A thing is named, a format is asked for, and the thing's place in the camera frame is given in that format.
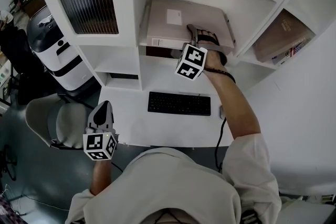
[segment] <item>black and white appliance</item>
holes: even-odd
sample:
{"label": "black and white appliance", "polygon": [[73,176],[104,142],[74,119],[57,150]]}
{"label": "black and white appliance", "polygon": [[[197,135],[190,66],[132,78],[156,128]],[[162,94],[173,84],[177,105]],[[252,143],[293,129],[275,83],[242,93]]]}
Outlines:
{"label": "black and white appliance", "polygon": [[76,49],[66,41],[47,6],[30,19],[27,37],[32,51],[72,96],[97,83]]}

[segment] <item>gray chair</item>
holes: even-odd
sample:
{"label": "gray chair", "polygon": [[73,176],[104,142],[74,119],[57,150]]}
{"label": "gray chair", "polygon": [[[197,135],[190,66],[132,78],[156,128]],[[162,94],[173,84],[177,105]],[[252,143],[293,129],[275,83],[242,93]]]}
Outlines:
{"label": "gray chair", "polygon": [[[57,102],[64,102],[56,117],[57,139],[50,137],[48,119]],[[26,108],[26,123],[49,147],[60,150],[82,150],[83,134],[87,127],[89,112],[93,107],[76,100],[66,93],[52,94],[30,101]]]}

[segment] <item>hand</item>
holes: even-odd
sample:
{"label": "hand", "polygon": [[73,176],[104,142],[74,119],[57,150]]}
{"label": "hand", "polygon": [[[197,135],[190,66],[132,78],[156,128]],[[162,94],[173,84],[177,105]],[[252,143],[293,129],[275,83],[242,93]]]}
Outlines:
{"label": "hand", "polygon": [[[205,35],[205,36],[211,36],[214,39],[217,40],[216,36],[213,35],[212,33],[209,33],[208,31],[200,31],[198,30],[197,32],[198,35]],[[199,44],[214,44],[213,42],[210,41],[199,41]],[[219,52],[216,50],[208,50],[208,53],[206,55],[206,60],[205,60],[205,68],[211,68],[211,69],[218,69],[227,72],[226,68],[222,65],[221,59],[220,59]]]}

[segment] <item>white label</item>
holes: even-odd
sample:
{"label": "white label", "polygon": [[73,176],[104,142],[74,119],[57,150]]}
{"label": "white label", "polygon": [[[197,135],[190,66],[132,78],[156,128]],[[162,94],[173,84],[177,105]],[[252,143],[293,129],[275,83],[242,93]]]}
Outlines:
{"label": "white label", "polygon": [[175,9],[167,9],[167,24],[182,25],[181,11]]}

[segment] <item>white shirt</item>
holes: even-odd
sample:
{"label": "white shirt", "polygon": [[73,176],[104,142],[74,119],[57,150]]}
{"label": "white shirt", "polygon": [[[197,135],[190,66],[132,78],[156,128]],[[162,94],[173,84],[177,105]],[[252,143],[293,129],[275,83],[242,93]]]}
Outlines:
{"label": "white shirt", "polygon": [[87,224],[147,223],[148,216],[164,208],[185,213],[184,223],[239,224],[247,209],[254,209],[263,224],[275,223],[281,201],[263,136],[235,139],[223,174],[172,148],[148,150],[99,195],[89,190],[76,194],[66,224],[83,219]]}
{"label": "white shirt", "polygon": [[12,14],[10,14],[8,11],[6,11],[6,10],[0,11],[0,20],[4,21],[6,19],[6,17],[8,18],[7,23],[10,23],[14,19]]}

